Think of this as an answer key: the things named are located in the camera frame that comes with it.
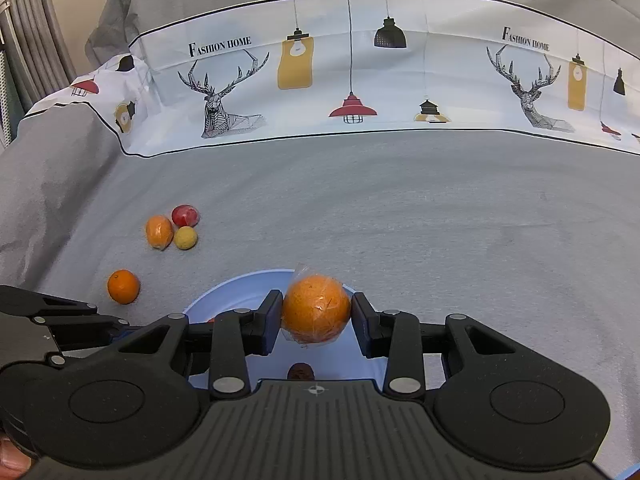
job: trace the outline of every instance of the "yellow fruit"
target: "yellow fruit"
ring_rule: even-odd
[[[140,281],[130,270],[116,270],[107,281],[107,291],[113,301],[125,305],[138,297]]]
[[[174,243],[178,249],[191,249],[198,241],[198,234],[193,227],[181,227],[175,232]]]
[[[164,251],[174,238],[174,228],[166,216],[155,215],[146,221],[146,241],[154,249]]]
[[[282,326],[299,343],[329,341],[342,332],[351,305],[342,285],[314,274],[289,287],[282,304]]]

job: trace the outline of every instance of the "gray curtain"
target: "gray curtain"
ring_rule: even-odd
[[[76,78],[51,0],[10,0],[0,15],[15,86],[28,110],[45,96]]]

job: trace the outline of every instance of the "blue plate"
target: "blue plate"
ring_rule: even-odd
[[[283,294],[293,277],[293,269],[268,269],[236,276],[212,288],[185,309],[192,323],[202,323],[220,312],[234,308],[257,309],[271,289]],[[343,285],[351,296],[355,291]],[[363,357],[358,340],[349,322],[338,339],[325,345],[309,345],[306,348],[295,341],[288,341],[282,332],[278,334],[270,355],[247,356],[247,368],[252,389],[260,379],[286,379],[295,363],[309,364],[317,380],[373,379],[382,389],[386,370],[386,358]],[[191,376],[190,382],[197,388],[207,387],[208,374]]]

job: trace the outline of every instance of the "fingernail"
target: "fingernail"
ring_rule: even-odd
[[[0,439],[0,463],[7,469],[27,471],[31,465],[31,458],[21,453],[7,438]]]

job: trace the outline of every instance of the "ribbed black surface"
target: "ribbed black surface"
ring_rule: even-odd
[[[264,381],[258,392],[247,399],[216,403],[183,444],[151,462],[118,470],[88,471],[43,459],[24,478],[525,480],[532,477],[604,478],[587,464],[558,472],[525,474],[477,462],[444,440],[419,404],[389,400],[377,393],[371,381]]]

